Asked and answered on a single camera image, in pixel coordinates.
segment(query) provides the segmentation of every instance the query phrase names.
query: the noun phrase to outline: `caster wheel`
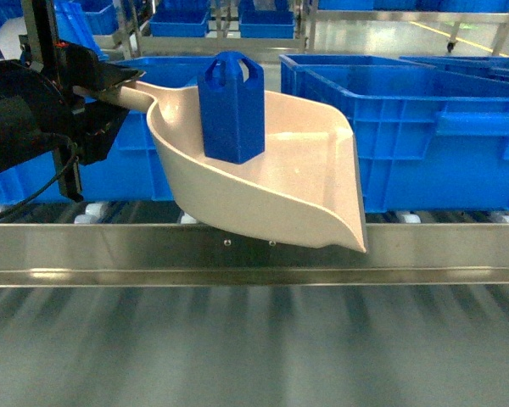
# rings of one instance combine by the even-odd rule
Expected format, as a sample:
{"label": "caster wheel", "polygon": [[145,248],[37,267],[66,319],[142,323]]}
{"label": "caster wheel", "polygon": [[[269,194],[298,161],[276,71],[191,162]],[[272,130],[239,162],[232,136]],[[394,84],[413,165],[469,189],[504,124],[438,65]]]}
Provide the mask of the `caster wheel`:
{"label": "caster wheel", "polygon": [[449,42],[449,43],[447,44],[447,52],[448,52],[448,53],[452,53],[452,50],[453,50],[453,49],[455,49],[455,45],[456,45],[456,43],[455,43],[455,42]]}

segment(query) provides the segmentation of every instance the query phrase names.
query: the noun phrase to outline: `blue 3d printed part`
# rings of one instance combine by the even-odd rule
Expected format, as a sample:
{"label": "blue 3d printed part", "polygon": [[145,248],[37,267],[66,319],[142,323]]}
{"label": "blue 3d printed part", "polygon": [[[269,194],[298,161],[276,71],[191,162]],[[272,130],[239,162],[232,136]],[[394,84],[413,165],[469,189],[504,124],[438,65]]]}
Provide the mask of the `blue 3d printed part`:
{"label": "blue 3d printed part", "polygon": [[242,164],[264,152],[262,67],[241,53],[220,53],[199,74],[198,89],[207,157]]}

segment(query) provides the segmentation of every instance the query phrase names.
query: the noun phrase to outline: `stainless steel rail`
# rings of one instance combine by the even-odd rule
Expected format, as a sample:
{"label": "stainless steel rail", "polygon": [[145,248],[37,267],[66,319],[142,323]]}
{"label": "stainless steel rail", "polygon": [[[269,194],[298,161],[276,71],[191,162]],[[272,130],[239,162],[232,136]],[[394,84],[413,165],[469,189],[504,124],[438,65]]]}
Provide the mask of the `stainless steel rail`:
{"label": "stainless steel rail", "polygon": [[369,254],[208,226],[0,225],[0,287],[509,282],[509,225],[370,224]]}

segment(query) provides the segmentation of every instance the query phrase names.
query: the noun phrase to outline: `conveyor belt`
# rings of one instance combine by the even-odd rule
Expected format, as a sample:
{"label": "conveyor belt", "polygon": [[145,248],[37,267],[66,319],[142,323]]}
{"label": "conveyor belt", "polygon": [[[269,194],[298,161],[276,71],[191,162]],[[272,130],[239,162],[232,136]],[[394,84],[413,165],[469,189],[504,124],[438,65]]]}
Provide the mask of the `conveyor belt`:
{"label": "conveyor belt", "polygon": [[509,286],[0,289],[0,407],[509,406]]}

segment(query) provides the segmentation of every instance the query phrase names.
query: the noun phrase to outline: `scoop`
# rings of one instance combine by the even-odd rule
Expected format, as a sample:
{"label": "scoop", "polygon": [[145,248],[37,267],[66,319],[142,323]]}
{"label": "scoop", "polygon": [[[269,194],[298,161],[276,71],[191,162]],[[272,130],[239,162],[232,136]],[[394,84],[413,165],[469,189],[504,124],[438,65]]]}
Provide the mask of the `scoop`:
{"label": "scoop", "polygon": [[98,98],[147,112],[174,198],[194,218],[276,243],[366,252],[355,139],[337,109],[265,91],[266,150],[231,164],[204,155],[196,86],[134,81]]}

